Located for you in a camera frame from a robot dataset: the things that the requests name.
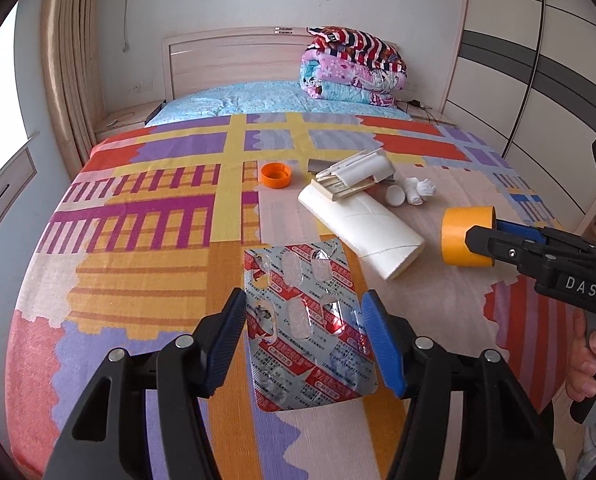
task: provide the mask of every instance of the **metal pin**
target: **metal pin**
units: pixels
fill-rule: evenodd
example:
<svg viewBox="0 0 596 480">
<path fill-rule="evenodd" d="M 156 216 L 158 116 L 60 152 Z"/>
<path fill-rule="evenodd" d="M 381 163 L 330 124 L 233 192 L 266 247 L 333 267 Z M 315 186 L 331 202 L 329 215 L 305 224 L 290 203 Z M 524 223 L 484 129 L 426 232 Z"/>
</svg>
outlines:
<svg viewBox="0 0 596 480">
<path fill-rule="evenodd" d="M 433 348 L 433 340 L 422 336 L 415 340 L 415 346 L 417 346 L 420 350 L 430 350 Z"/>
<path fill-rule="evenodd" d="M 500 352 L 496 350 L 487 350 L 484 352 L 484 358 L 490 363 L 498 363 L 500 362 L 500 359 L 502 359 L 502 356 L 500 355 Z"/>
<path fill-rule="evenodd" d="M 122 348 L 114 348 L 109 352 L 107 357 L 112 363 L 118 362 L 124 358 L 124 350 Z"/>
<path fill-rule="evenodd" d="M 193 337 L 188 334 L 178 336 L 175 340 L 175 346 L 178 348 L 189 348 L 191 345 L 193 345 Z"/>
</svg>

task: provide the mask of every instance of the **curtain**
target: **curtain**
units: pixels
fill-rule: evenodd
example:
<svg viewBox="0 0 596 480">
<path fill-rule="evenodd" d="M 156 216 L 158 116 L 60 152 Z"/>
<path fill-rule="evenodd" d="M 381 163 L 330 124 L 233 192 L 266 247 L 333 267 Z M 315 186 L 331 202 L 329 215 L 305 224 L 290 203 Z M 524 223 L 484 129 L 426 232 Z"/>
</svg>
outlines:
<svg viewBox="0 0 596 480">
<path fill-rule="evenodd" d="M 49 113 L 74 178 L 96 144 L 105 117 L 96 34 L 96 0 L 43 0 L 41 52 Z"/>
</svg>

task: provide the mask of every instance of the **person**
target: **person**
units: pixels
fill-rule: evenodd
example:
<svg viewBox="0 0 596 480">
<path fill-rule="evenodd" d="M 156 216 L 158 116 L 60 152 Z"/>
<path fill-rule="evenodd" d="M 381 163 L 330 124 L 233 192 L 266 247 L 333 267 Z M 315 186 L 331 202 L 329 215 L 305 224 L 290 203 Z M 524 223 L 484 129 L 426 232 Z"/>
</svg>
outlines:
<svg viewBox="0 0 596 480">
<path fill-rule="evenodd" d="M 574 311 L 573 339 L 569 350 L 568 368 L 566 371 L 566 394 L 571 400 L 580 402 L 596 394 L 596 332 L 586 345 L 586 318 L 584 311 Z M 584 447 L 578 460 L 575 480 L 582 480 L 596 463 L 596 424 L 584 429 Z"/>
</svg>

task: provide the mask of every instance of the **drawer handle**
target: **drawer handle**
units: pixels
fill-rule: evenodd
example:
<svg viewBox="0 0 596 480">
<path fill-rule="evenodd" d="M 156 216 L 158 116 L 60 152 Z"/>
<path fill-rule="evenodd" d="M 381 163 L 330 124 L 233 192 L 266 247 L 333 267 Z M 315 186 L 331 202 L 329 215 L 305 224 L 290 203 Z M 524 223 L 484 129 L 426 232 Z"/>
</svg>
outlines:
<svg viewBox="0 0 596 480">
<path fill-rule="evenodd" d="M 2 198 L 2 196 L 5 194 L 6 190 L 8 190 L 8 189 L 9 189 L 9 184 L 7 184 L 7 185 L 5 186 L 5 189 L 3 189 L 3 190 L 0 192 L 0 198 Z"/>
</svg>

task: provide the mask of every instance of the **bedside table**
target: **bedside table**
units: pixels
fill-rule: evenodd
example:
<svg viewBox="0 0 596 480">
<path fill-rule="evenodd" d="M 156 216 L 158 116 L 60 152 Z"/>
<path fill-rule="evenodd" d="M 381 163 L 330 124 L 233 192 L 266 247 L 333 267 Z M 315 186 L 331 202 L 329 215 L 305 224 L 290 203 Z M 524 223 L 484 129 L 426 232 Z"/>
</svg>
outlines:
<svg viewBox="0 0 596 480">
<path fill-rule="evenodd" d="M 397 106 L 404 113 L 409 114 L 412 120 L 417 121 L 418 123 L 443 124 L 444 126 L 450 126 L 452 128 L 457 128 L 458 126 L 454 121 L 433 108 L 423 110 L 422 108 L 417 108 L 407 103 L 398 103 Z"/>
<path fill-rule="evenodd" d="M 133 106 L 109 114 L 94 127 L 96 140 L 102 142 L 116 134 L 143 128 L 162 110 L 163 104 L 164 101 L 154 101 L 153 103 Z"/>
</svg>

